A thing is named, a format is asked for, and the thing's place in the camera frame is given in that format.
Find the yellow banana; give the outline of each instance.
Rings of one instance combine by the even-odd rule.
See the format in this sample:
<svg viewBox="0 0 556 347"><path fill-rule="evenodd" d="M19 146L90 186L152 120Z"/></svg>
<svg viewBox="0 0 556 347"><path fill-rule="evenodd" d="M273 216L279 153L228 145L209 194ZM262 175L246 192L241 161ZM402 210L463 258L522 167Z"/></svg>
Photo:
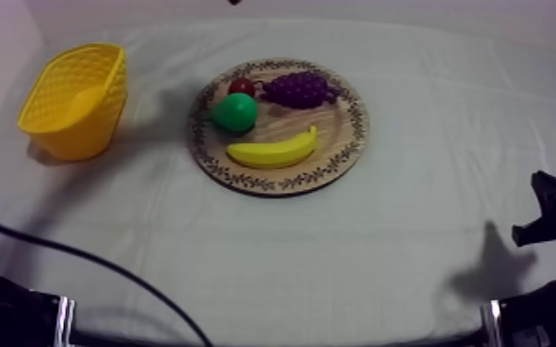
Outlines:
<svg viewBox="0 0 556 347"><path fill-rule="evenodd" d="M317 128L284 141L271 143L236 143L226 147L231 158L248 167L278 169L303 161L317 147Z"/></svg>

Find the white tablecloth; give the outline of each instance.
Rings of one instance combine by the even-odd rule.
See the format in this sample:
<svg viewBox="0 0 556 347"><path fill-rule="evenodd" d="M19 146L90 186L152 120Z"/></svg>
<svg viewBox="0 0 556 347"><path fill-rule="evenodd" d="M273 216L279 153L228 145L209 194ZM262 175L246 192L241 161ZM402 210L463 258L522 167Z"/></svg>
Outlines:
<svg viewBox="0 0 556 347"><path fill-rule="evenodd" d="M47 161L15 126L42 62L75 44L125 47L129 97L112 147ZM357 165L302 197L247 197L190 158L196 93L247 60L294 57L344 76L370 115ZM56 42L0 114L0 221L78 246L172 296L218 343L388 342L479 324L477 307L556 279L556 243L517 249L556 174L556 53L436 30L232 20ZM486 228L490 221L495 228ZM79 324L194 340L133 283L0 238L0 270L79 301Z"/></svg>

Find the purple grapes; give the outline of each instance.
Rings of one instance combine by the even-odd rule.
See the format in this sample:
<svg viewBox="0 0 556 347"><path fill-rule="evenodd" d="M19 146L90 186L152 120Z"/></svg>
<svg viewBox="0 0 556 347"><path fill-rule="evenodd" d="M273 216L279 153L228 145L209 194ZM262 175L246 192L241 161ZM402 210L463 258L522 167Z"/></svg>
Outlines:
<svg viewBox="0 0 556 347"><path fill-rule="evenodd" d="M260 98L266 102L298 110L319 107L323 102L335 103L338 92L320 74L295 72L263 84Z"/></svg>

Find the plastic basket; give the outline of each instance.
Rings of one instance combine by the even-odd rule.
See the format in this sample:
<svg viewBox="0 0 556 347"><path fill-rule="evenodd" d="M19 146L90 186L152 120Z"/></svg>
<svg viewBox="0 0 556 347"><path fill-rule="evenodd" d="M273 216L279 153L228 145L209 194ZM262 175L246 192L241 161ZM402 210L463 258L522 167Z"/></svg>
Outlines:
<svg viewBox="0 0 556 347"><path fill-rule="evenodd" d="M123 49L109 43L82 45L47 63L18 127L58 159L88 159L108 147L126 97Z"/></svg>

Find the red fruit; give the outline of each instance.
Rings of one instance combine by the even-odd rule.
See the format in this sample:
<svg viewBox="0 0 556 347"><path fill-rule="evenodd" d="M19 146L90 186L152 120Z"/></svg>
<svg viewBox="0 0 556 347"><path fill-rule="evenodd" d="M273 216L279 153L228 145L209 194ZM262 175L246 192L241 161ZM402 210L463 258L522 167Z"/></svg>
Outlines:
<svg viewBox="0 0 556 347"><path fill-rule="evenodd" d="M238 78L231 82L231 85L228 87L228 93L244 93L254 98L257 89L254 88L254 83L252 83L251 80L247 78Z"/></svg>

